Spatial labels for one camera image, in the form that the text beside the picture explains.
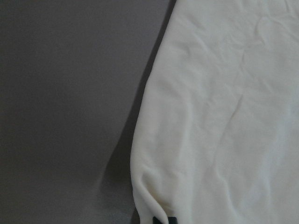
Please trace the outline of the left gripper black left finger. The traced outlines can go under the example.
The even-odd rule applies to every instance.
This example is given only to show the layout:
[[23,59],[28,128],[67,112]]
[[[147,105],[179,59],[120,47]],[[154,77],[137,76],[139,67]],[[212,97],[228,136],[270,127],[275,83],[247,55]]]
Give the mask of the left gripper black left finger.
[[159,219],[156,218],[156,217],[153,217],[153,219],[152,219],[152,223],[153,223],[153,224],[162,224],[162,223],[159,221]]

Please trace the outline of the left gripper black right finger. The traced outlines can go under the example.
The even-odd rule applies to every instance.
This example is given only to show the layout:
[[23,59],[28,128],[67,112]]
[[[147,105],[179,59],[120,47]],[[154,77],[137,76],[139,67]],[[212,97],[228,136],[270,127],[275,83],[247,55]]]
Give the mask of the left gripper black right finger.
[[176,217],[168,217],[168,224],[178,224]]

